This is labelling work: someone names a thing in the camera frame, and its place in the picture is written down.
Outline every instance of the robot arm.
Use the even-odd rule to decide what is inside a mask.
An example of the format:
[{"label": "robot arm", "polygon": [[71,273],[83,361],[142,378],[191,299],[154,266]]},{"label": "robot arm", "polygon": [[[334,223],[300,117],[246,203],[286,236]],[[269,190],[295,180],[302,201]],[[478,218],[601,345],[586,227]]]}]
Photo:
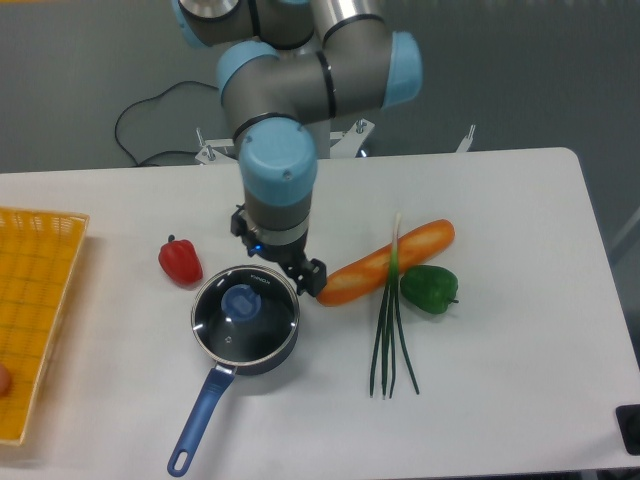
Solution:
[{"label": "robot arm", "polygon": [[[317,155],[303,125],[413,99],[422,85],[417,44],[387,29],[375,0],[173,1],[192,41],[262,40],[234,45],[217,68],[244,185],[231,231],[249,255],[277,262],[298,294],[316,296],[326,268],[304,253]],[[281,58],[276,48],[299,47],[309,29],[322,49]]]}]

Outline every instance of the green bell pepper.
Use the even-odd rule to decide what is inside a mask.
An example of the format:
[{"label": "green bell pepper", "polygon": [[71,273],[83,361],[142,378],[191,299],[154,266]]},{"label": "green bell pepper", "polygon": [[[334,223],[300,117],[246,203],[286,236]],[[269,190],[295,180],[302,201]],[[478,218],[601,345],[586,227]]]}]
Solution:
[{"label": "green bell pepper", "polygon": [[407,269],[400,280],[404,298],[421,310],[432,314],[444,313],[458,292],[458,279],[446,268],[416,265]]}]

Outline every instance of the handle hole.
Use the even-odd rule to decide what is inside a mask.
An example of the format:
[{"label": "handle hole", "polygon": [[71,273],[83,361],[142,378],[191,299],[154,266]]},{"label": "handle hole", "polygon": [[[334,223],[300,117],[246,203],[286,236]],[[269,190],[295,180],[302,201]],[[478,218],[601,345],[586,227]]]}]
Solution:
[{"label": "handle hole", "polygon": [[178,454],[178,458],[176,458],[176,463],[173,464],[173,468],[175,470],[182,470],[188,458],[189,458],[189,453],[186,450],[182,450]]}]

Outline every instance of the saucepan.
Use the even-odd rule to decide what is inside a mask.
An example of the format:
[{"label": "saucepan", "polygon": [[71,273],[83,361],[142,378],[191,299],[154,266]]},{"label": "saucepan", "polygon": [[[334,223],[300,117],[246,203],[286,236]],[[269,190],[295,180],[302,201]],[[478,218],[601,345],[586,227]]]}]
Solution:
[{"label": "saucepan", "polygon": [[280,365],[298,338],[300,308],[289,281],[259,265],[232,267],[196,296],[191,328],[213,359],[167,470],[183,476],[213,411],[235,375],[258,375]]}]

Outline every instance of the black cable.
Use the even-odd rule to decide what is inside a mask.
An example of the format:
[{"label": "black cable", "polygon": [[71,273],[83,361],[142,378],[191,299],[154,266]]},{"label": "black cable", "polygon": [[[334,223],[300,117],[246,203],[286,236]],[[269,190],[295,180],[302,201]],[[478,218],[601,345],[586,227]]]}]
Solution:
[{"label": "black cable", "polygon": [[150,97],[150,98],[145,98],[143,100],[138,100],[135,103],[132,103],[131,105],[129,105],[127,108],[125,108],[122,113],[118,116],[118,119],[116,120],[116,125],[113,131],[113,135],[116,139],[116,143],[118,144],[118,146],[122,149],[122,151],[124,153],[127,154],[127,156],[131,159],[131,161],[133,161],[133,163],[135,165],[133,165],[134,167],[159,167],[160,165],[158,165],[157,163],[150,163],[151,160],[154,160],[156,158],[159,157],[163,157],[165,155],[192,155],[195,156],[198,154],[198,151],[188,151],[188,150],[165,150],[163,152],[158,152],[155,153],[153,155],[151,155],[150,157],[145,158],[144,160],[138,161],[136,159],[136,157],[134,157],[134,155],[127,150],[127,148],[122,144],[122,142],[120,141],[120,138],[118,137],[118,126],[120,125],[120,121],[122,120],[122,117],[124,117],[124,115],[131,110],[133,107],[136,107],[142,103],[147,103],[147,102],[152,102],[154,100],[159,100],[162,97],[164,97],[167,93],[171,92],[172,90],[175,90],[178,87],[181,87],[183,85],[197,85],[200,87],[204,87],[204,88],[209,88],[211,90],[218,90],[218,87],[216,87],[215,85],[209,85],[207,83],[202,83],[202,82],[198,82],[196,80],[185,80],[182,82],[178,82],[174,85],[171,85],[169,88],[167,88],[164,92],[156,95],[155,97]]}]

